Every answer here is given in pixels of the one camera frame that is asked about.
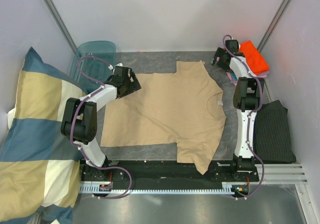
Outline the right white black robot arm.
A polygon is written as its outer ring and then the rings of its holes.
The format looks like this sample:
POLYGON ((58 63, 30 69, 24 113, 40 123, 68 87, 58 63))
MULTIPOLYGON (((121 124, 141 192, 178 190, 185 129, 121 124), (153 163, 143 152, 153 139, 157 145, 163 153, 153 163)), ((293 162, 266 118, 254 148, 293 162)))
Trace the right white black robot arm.
POLYGON ((234 74, 237 79, 233 106, 237 110, 238 131, 229 175, 233 180, 240 181, 255 169, 254 125, 263 104, 264 79, 249 67, 236 39, 227 34, 222 40, 223 48, 216 50, 211 63, 234 74))

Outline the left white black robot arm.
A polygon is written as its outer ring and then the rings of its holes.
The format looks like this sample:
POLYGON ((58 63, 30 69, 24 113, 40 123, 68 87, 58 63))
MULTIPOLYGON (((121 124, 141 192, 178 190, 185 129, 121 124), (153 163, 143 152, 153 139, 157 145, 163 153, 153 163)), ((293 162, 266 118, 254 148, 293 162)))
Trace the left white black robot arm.
POLYGON ((96 140, 98 111, 109 102, 141 88, 134 71, 119 64, 98 89, 66 102, 60 131, 82 153, 86 164, 93 167, 92 175, 99 181, 109 177, 110 169, 104 165, 107 158, 96 140))

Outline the beige t shirt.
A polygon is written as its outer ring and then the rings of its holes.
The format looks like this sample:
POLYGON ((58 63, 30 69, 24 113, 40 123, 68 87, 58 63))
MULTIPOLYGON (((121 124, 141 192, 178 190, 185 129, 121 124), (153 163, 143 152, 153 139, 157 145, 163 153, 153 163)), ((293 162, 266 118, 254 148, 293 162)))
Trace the beige t shirt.
POLYGON ((223 90, 202 61, 179 61, 175 73, 137 78, 140 90, 106 105, 100 145, 176 143, 177 161, 194 164, 204 174, 225 127, 223 90))

